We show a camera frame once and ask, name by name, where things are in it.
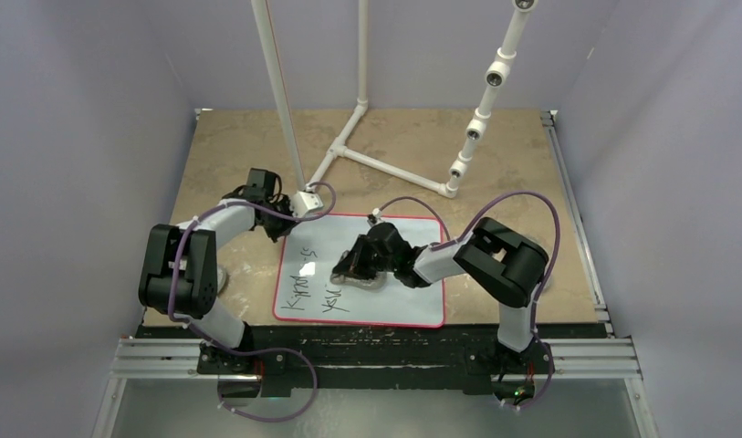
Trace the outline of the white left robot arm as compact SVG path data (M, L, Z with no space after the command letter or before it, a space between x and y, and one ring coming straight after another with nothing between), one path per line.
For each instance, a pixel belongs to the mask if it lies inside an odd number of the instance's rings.
M312 204L309 193L288 196L281 189L278 174L254 168L209 211L180 224L157 224L149 233L138 288L141 304L222 347L220 361L234 373L253 367L256 349L248 324L218 299L225 276L218 270L217 252L258 227L272 241L288 235Z

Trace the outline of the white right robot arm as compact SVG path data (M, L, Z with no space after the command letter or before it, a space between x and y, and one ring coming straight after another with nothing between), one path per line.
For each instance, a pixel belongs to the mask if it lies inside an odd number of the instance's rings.
M330 281L377 289L393 276L405 287L424 288L470 276L498 304L497 362L517 371L531 360L536 302L555 261L535 241L489 217L458 239L421 246L404 240L394 224L378 222L343 253Z

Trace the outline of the pink framed whiteboard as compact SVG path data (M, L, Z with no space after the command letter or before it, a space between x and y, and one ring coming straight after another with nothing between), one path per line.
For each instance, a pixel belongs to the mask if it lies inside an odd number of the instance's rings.
M370 228L358 214L331 214L297 225L283 244L273 316L292 322L440 328L446 313L443 281L408 288L391 273L370 283L332 275Z

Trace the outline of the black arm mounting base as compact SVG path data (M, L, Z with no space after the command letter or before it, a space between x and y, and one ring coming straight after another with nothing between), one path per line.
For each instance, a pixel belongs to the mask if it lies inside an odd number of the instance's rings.
M257 326L252 356L211 347L178 328L140 328L118 355L131 370L158 377L217 378L232 397L288 397L294 390L450 390L512 396L532 376L542 383L569 370L591 370L606 342L596 324L553 324L543 340L514 353L498 345L496 326L442 328Z

